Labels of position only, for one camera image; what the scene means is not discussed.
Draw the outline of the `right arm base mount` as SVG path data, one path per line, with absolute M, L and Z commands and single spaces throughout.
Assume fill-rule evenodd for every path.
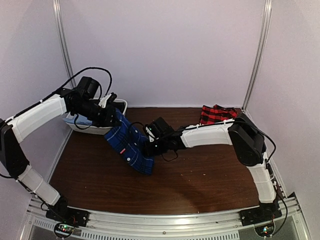
M 279 218 L 282 216 L 282 212 L 277 206 L 260 205 L 259 207 L 241 210 L 239 216 L 241 224 L 243 226 L 249 226 Z

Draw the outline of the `red black plaid shirt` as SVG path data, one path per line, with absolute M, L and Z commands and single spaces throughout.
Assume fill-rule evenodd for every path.
M 222 107 L 215 104 L 213 107 L 202 106 L 199 123 L 201 125 L 209 125 L 223 122 L 224 120 L 234 119 L 238 116 L 238 112 L 233 107 Z

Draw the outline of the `blue plaid long sleeve shirt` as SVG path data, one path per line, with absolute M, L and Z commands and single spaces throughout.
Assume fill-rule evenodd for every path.
M 150 176 L 155 158 L 145 157 L 142 154 L 142 146 L 147 137 L 129 122 L 120 110 L 117 110 L 116 114 L 120 125 L 112 127 L 104 135 L 104 139 L 130 167 L 143 175 Z

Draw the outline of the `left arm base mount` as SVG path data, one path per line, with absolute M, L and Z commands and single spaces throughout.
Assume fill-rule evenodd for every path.
M 86 227 L 89 220 L 89 212 L 86 210 L 80 210 L 68 206 L 62 208 L 49 209 L 45 217 L 57 222 L 67 223 L 75 227 Z

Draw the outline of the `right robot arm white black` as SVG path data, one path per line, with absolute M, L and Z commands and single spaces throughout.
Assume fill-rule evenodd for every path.
M 279 208 L 274 173 L 270 167 L 265 139 L 267 135 L 244 114 L 210 124 L 196 124 L 173 129 L 159 117 L 145 127 L 148 140 L 145 156 L 154 157 L 197 146 L 233 146 L 238 161 L 249 170 L 258 192 L 256 216 L 268 220 Z

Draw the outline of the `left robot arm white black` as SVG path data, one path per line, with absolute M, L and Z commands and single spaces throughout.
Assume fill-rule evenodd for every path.
M 0 122 L 0 161 L 8 177 L 38 196 L 61 222 L 72 218 L 66 199 L 31 166 L 20 144 L 35 130 L 66 113 L 82 115 L 95 127 L 114 127 L 119 123 L 112 105 L 116 98 L 112 92 L 96 103 L 83 89 L 60 88 L 22 114 Z

